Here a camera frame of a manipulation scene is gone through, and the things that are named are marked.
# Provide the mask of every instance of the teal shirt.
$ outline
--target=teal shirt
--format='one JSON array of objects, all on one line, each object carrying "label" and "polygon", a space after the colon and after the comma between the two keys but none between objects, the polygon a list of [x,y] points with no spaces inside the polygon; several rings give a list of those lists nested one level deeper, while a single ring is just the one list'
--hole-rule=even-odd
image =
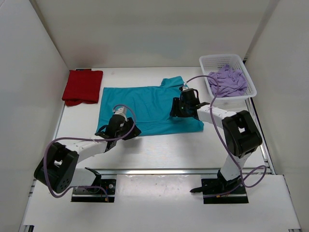
[{"label": "teal shirt", "polygon": [[[181,76],[163,79],[160,86],[103,89],[98,128],[107,125],[117,104],[129,106],[136,115],[140,136],[203,131],[204,124],[192,117],[170,117],[173,98],[180,96]],[[130,111],[127,117],[133,117]]]}]

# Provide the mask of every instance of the white plastic basket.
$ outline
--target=white plastic basket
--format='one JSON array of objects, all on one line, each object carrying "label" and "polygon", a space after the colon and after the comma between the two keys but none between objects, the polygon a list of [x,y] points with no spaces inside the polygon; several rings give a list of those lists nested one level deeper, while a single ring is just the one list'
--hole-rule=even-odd
[{"label": "white plastic basket", "polygon": [[[254,97],[256,95],[255,86],[248,74],[248,71],[243,64],[239,55],[236,54],[220,54],[220,55],[209,55],[209,56],[202,56],[199,58],[199,63],[201,65],[202,71],[204,75],[208,75],[210,72],[218,72],[224,65],[228,64],[230,68],[233,70],[241,70],[244,77],[247,80],[248,88],[247,91],[244,93],[243,96],[238,97],[224,97],[224,98],[217,98],[215,101],[216,105],[224,105],[224,104],[240,104],[244,102],[247,98]],[[208,83],[207,78],[205,77],[207,89],[211,99],[214,98],[214,95],[211,92],[211,87]]]}]

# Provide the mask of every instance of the wire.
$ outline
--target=wire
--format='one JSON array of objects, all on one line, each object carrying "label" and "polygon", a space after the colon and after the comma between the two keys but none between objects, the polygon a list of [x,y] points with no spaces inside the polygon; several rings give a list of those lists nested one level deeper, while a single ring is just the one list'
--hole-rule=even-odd
[{"label": "wire", "polygon": [[114,106],[113,110],[118,107],[118,106],[123,106],[125,108],[127,108],[131,114],[133,115],[133,125],[131,127],[131,129],[123,136],[119,137],[119,138],[114,138],[114,139],[86,139],[86,138],[75,138],[75,137],[61,137],[61,138],[57,138],[57,139],[54,139],[53,141],[51,141],[47,146],[46,146],[46,149],[44,151],[44,156],[43,156],[43,171],[44,171],[44,177],[45,177],[45,182],[46,182],[46,185],[48,187],[48,190],[50,192],[50,194],[55,197],[55,198],[60,198],[60,197],[63,197],[71,188],[83,188],[83,189],[101,189],[104,194],[106,195],[106,199],[107,199],[107,202],[108,202],[108,195],[107,195],[107,192],[104,188],[102,188],[101,186],[71,186],[69,188],[67,188],[62,194],[60,195],[56,195],[52,189],[52,186],[50,184],[50,181],[48,179],[48,172],[47,172],[47,153],[48,153],[48,150],[50,148],[50,146],[57,142],[57,141],[60,141],[60,140],[79,140],[79,141],[89,141],[89,142],[108,142],[108,141],[118,141],[118,140],[121,140],[123,138],[126,138],[134,129],[135,127],[135,123],[136,123],[136,116],[135,116],[135,113],[133,112],[133,110],[126,106],[126,105],[123,105],[123,104],[118,104],[116,106]]},{"label": "wire", "polygon": [[[216,100],[216,98],[218,97],[218,94],[219,94],[219,92],[220,92],[220,86],[219,86],[219,83],[218,83],[217,78],[214,78],[214,77],[208,76],[208,75],[199,75],[199,76],[192,77],[191,79],[189,79],[188,81],[186,81],[186,82],[183,84],[183,86],[185,86],[188,82],[190,82],[190,81],[192,81],[192,80],[194,80],[194,79],[196,79],[196,78],[199,78],[199,77],[211,78],[211,79],[213,79],[213,80],[216,82],[216,84],[217,84],[217,92],[216,92],[216,94],[215,94],[215,96],[214,96],[214,98],[212,99],[211,104],[210,104],[211,120],[212,120],[212,123],[213,123],[213,125],[214,125],[214,128],[215,128],[215,130],[216,130],[216,132],[217,132],[217,134],[218,134],[218,137],[219,137],[219,139],[220,139],[222,145],[223,145],[224,148],[226,149],[226,151],[227,151],[228,155],[230,156],[230,158],[232,159],[232,161],[233,161],[233,162],[235,163],[235,165],[238,167],[239,172],[240,172],[240,179],[241,179],[241,182],[240,182],[235,188],[233,188],[232,190],[227,191],[227,192],[223,192],[223,193],[220,193],[220,194],[207,195],[207,196],[205,196],[205,198],[227,195],[227,194],[233,192],[234,190],[236,190],[240,185],[243,185],[243,186],[246,187],[246,188],[253,188],[254,186],[258,185],[258,184],[262,181],[262,179],[263,179],[264,176],[266,175],[267,167],[266,167],[265,165],[260,165],[260,166],[258,166],[258,167],[256,167],[256,168],[254,168],[253,170],[251,170],[245,177],[243,177],[242,168],[241,168],[240,165],[237,163],[237,161],[235,160],[233,154],[230,152],[230,150],[229,150],[228,147],[226,146],[226,144],[225,144],[225,142],[224,142],[224,140],[223,140],[221,134],[219,133],[217,124],[216,124],[216,122],[215,122],[215,120],[214,120],[214,117],[213,117],[212,105],[213,105],[214,101]],[[245,184],[245,180],[246,180],[252,173],[254,173],[256,170],[261,169],[261,168],[264,168],[264,172],[263,172],[261,178],[260,178],[255,184],[253,184],[253,185],[251,185],[251,186],[247,186],[247,185]]]},{"label": "wire", "polygon": [[193,90],[195,93],[197,93],[197,98],[198,98],[198,90],[197,89],[194,89]]},{"label": "wire", "polygon": [[97,192],[100,191],[100,188],[98,188],[98,190],[96,192],[90,192],[91,194],[96,194]]}]

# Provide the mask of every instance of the red towel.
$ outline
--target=red towel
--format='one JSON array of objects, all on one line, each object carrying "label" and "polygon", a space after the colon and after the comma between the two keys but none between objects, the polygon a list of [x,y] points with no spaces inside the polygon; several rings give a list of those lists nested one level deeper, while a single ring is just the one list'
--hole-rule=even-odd
[{"label": "red towel", "polygon": [[98,103],[103,71],[70,70],[62,100],[67,106]]}]

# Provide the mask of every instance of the white table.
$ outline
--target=white table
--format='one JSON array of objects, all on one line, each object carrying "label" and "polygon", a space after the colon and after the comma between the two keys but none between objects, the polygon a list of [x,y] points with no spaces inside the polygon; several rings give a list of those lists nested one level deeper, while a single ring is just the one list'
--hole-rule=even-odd
[{"label": "white table", "polygon": [[[251,185],[260,176],[247,179]],[[299,224],[284,177],[248,189],[248,204],[203,204],[200,175],[118,175],[114,203],[53,198],[37,183],[24,221],[33,232],[288,232]]]},{"label": "white table", "polygon": [[[104,72],[98,104],[80,104],[65,107],[57,137],[90,137],[97,129],[100,102],[104,87],[159,86],[163,78],[182,76],[186,81],[202,75],[200,67],[177,68],[106,68],[93,69]],[[204,78],[189,83],[199,91],[201,102],[210,102]],[[247,109],[243,105],[228,106],[229,110]],[[205,123],[203,132],[138,137],[134,140],[118,141],[117,146],[103,155],[88,158],[78,167],[97,169],[164,169],[164,168],[220,168],[227,153],[213,125]],[[258,148],[247,160],[245,167],[264,164]]]},{"label": "white table", "polygon": [[[100,95],[103,87],[158,86],[163,78],[181,75],[188,80],[202,74],[196,67],[95,70],[104,71]],[[189,86],[199,90],[201,101],[210,101],[203,78]],[[229,108],[240,111],[246,105]],[[56,136],[90,137],[97,128],[99,109],[100,104],[65,107]],[[280,175],[266,175],[258,186],[248,189],[249,204],[205,205],[201,194],[192,195],[190,189],[201,185],[198,169],[215,174],[214,169],[223,165],[226,156],[213,125],[208,123],[203,132],[118,141],[111,151],[78,164],[80,168],[118,174],[114,203],[72,203],[71,191],[55,199],[37,181],[23,224],[34,225],[34,232],[288,232],[300,228]],[[262,164],[258,149],[245,167]],[[252,175],[246,182],[251,185],[258,178],[260,175]]]}]

